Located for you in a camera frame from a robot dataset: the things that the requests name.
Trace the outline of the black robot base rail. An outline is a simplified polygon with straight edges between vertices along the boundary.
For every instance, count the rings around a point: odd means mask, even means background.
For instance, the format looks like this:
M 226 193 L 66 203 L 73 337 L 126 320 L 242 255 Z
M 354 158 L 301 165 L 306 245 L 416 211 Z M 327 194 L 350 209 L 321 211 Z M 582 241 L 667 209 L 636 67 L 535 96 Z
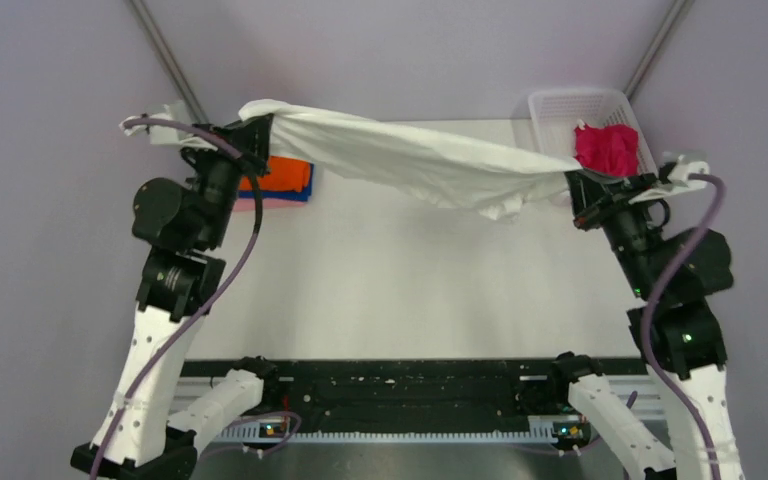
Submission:
M 569 414 L 549 359 L 276 360 L 245 414 L 291 411 L 302 434 L 536 433 Z

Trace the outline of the white printed t shirt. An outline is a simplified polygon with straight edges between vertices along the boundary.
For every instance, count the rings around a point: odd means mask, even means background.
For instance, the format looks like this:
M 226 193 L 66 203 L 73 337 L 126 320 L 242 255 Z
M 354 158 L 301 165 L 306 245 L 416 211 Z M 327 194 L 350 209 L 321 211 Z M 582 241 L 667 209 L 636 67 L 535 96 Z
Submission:
M 582 168 L 573 157 L 272 99 L 250 101 L 238 116 L 271 116 L 273 156 L 491 220 L 511 219 L 526 204 L 563 192 L 566 173 Z

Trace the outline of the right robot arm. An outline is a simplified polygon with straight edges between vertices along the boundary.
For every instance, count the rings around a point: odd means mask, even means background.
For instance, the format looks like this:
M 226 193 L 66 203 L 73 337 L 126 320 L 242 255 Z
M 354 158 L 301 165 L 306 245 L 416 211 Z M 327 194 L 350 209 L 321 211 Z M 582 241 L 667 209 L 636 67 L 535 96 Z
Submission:
M 574 226 L 601 230 L 642 306 L 629 329 L 657 388 L 669 440 L 661 443 L 614 394 L 592 357 L 566 352 L 552 363 L 546 397 L 560 412 L 585 417 L 630 479 L 741 479 L 730 418 L 723 330 L 708 300 L 730 289 L 731 250 L 712 229 L 725 197 L 706 169 L 672 166 L 664 175 L 610 178 L 581 170 L 566 176 Z M 712 187 L 699 223 L 664 237 L 649 208 L 675 194 Z

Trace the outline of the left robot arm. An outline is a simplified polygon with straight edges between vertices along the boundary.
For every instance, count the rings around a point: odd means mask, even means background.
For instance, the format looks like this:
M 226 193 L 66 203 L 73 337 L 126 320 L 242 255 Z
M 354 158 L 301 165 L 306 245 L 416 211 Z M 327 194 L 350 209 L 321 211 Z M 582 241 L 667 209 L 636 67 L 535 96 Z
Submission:
M 171 114 L 123 121 L 170 145 L 193 169 L 185 183 L 154 178 L 136 192 L 132 234 L 150 251 L 136 293 L 129 353 L 111 405 L 94 437 L 77 446 L 73 468 L 92 479 L 187 479 L 205 448 L 249 410 L 279 404 L 274 366 L 246 358 L 181 412 L 172 403 L 187 351 L 220 296 L 241 271 L 212 256 L 227 232 L 243 180 L 268 170 L 271 115 L 220 127 Z

